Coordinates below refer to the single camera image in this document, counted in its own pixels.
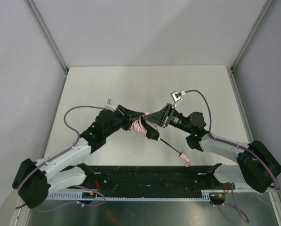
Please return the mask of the pink folding umbrella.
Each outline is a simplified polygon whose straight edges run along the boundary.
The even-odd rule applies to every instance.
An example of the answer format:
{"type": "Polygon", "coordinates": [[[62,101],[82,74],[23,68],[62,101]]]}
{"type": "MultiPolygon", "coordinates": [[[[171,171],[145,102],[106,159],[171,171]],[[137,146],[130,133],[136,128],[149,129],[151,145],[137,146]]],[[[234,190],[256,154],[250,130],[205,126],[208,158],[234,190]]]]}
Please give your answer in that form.
{"type": "Polygon", "coordinates": [[[161,141],[170,148],[172,148],[174,151],[176,151],[179,154],[179,158],[185,161],[185,166],[190,166],[190,159],[188,158],[187,154],[185,152],[180,152],[176,148],[174,148],[172,145],[170,145],[168,142],[166,142],[164,139],[160,137],[160,133],[153,123],[147,121],[144,119],[144,116],[140,116],[137,120],[132,122],[130,126],[130,130],[134,131],[135,133],[139,133],[144,135],[150,140],[155,141],[161,141]]]}

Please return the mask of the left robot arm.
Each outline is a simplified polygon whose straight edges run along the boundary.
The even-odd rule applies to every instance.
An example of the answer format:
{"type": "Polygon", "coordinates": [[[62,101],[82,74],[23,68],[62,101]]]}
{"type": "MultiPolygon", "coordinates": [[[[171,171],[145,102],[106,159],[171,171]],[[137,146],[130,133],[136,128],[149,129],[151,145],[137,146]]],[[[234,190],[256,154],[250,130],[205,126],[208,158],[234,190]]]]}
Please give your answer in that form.
{"type": "Polygon", "coordinates": [[[92,174],[91,168],[80,163],[71,169],[75,161],[91,155],[106,143],[106,139],[120,129],[143,131],[141,120],[145,113],[119,105],[99,108],[94,122],[82,133],[69,126],[77,134],[76,140],[64,150],[36,161],[24,160],[16,173],[12,188],[30,209],[38,207],[46,198],[62,189],[79,186],[92,174]]]}

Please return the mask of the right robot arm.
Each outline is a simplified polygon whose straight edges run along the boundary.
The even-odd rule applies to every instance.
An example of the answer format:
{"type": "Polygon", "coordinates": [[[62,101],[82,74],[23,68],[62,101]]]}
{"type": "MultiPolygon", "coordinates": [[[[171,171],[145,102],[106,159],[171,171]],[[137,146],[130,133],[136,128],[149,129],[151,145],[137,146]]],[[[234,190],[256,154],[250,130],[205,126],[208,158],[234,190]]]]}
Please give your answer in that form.
{"type": "Polygon", "coordinates": [[[234,162],[233,165],[217,164],[212,170],[221,183],[248,185],[257,192],[265,192],[281,174],[281,165],[260,141],[237,143],[217,137],[205,129],[203,114],[193,112],[185,117],[171,104],[144,116],[147,122],[160,127],[171,125],[187,132],[186,142],[191,149],[214,153],[234,162]]]}

